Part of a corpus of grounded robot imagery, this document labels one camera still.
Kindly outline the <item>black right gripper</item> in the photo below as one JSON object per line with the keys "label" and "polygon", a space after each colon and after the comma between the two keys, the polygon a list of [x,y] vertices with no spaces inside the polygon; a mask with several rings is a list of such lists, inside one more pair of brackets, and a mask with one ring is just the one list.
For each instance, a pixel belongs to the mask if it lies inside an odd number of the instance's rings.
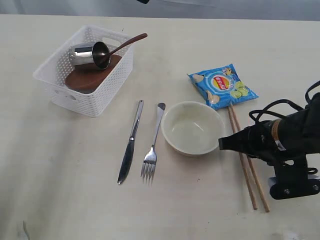
{"label": "black right gripper", "polygon": [[[259,111],[275,120],[262,121],[262,126],[248,126],[230,136],[218,139],[220,150],[231,150],[270,165],[320,152],[320,94],[305,94],[307,105],[302,108],[287,99],[276,100]],[[296,112],[284,116],[270,108],[286,103]]]}

